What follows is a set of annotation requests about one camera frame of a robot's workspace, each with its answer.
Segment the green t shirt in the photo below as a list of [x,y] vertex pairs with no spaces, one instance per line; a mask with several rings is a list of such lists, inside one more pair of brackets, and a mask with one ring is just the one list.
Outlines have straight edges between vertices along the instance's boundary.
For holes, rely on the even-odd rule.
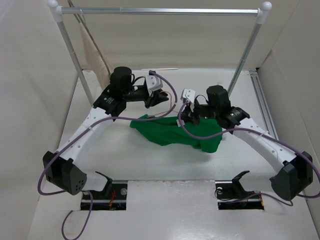
[[[209,154],[218,150],[223,139],[221,135],[205,140],[193,138],[180,127],[176,116],[163,117],[152,121],[131,121],[129,126],[154,144],[160,146],[188,145]],[[214,119],[201,119],[198,125],[187,122],[184,126],[191,134],[198,137],[207,137],[222,131],[222,128]]]

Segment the pink wire hanger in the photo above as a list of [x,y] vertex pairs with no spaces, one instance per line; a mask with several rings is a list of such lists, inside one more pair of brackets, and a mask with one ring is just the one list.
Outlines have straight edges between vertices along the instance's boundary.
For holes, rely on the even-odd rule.
[[167,94],[168,100],[157,104],[156,106],[151,107],[151,110],[148,111],[148,117],[160,117],[166,114],[174,105],[173,96],[168,91],[161,91],[162,94]]

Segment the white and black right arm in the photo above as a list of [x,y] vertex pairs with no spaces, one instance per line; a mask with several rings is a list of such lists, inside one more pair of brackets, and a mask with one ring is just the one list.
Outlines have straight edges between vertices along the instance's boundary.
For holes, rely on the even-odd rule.
[[283,200],[291,201],[313,182],[314,165],[307,152],[299,153],[271,137],[240,107],[231,105],[226,89],[221,85],[206,90],[207,101],[200,104],[196,92],[185,88],[178,122],[199,124],[201,119],[214,119],[217,124],[244,141],[259,153],[274,169],[270,178],[272,190]]

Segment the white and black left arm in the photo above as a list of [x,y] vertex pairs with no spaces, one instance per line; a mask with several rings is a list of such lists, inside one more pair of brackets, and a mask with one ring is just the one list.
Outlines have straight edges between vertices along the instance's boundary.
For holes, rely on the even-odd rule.
[[162,91],[163,81],[149,71],[143,76],[142,85],[136,85],[132,70],[116,67],[110,76],[109,85],[93,103],[88,116],[71,138],[55,152],[47,151],[42,158],[45,178],[48,182],[71,195],[93,190],[100,198],[111,194],[109,179],[101,173],[82,171],[85,154],[100,135],[126,109],[128,102],[144,102],[145,108],[168,101]]

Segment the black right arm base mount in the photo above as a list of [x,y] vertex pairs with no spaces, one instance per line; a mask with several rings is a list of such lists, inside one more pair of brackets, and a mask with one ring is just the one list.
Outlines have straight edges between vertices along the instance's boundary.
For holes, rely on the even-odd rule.
[[249,172],[249,170],[242,171],[241,173],[233,177],[231,180],[215,181],[214,196],[217,199],[218,210],[265,209],[262,197],[260,195],[252,196],[256,192],[246,191],[240,183],[240,179]]

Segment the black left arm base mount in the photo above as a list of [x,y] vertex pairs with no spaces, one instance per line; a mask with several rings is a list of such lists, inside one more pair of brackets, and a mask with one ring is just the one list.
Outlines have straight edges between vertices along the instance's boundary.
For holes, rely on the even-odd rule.
[[80,210],[87,211],[92,206],[93,211],[124,211],[127,207],[127,180],[113,180],[105,174],[96,171],[88,175],[84,186]]

